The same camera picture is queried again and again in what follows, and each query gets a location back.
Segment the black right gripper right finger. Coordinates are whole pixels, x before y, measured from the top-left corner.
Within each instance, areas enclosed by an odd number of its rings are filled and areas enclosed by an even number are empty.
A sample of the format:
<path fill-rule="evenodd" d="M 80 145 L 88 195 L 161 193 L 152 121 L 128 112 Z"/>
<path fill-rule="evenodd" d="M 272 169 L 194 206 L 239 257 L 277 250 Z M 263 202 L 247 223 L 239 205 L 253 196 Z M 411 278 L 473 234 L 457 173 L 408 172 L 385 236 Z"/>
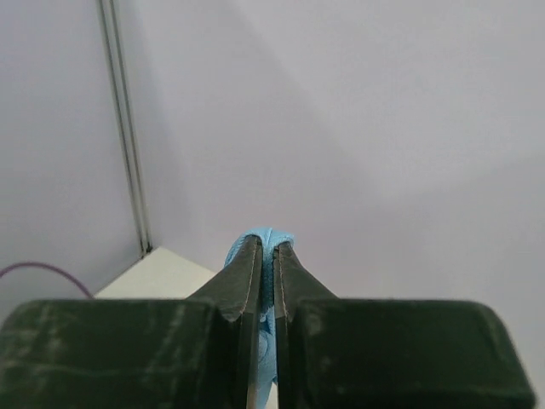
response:
<path fill-rule="evenodd" d="M 346 299 L 273 252 L 282 408 L 532 408 L 506 326 L 455 300 Z"/>

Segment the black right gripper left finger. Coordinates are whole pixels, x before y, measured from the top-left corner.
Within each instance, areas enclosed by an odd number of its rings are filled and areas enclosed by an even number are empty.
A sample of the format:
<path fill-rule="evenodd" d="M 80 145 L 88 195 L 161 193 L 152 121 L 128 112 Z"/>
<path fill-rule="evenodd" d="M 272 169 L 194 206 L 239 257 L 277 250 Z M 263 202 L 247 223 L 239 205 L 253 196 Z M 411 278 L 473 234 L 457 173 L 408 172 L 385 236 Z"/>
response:
<path fill-rule="evenodd" d="M 38 300 L 1 329 L 4 408 L 254 408 L 262 245 L 185 299 Z"/>

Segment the light blue cloth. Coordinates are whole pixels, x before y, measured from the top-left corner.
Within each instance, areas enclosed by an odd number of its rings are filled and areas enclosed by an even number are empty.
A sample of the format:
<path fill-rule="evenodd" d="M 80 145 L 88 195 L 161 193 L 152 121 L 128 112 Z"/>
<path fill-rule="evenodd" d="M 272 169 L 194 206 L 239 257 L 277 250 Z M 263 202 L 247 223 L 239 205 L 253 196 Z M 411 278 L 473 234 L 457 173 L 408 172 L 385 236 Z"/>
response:
<path fill-rule="evenodd" d="M 242 248 L 243 242 L 249 236 L 261 240 L 263 249 L 261 273 L 261 311 L 258 342 L 258 366 L 256 385 L 256 407 L 265 408 L 269 399 L 271 387 L 278 381 L 276 324 L 274 313 L 274 249 L 283 243 L 294 244 L 291 233 L 273 228 L 252 228 L 242 233 L 232 244 L 227 253 L 224 266 L 228 266 Z"/>

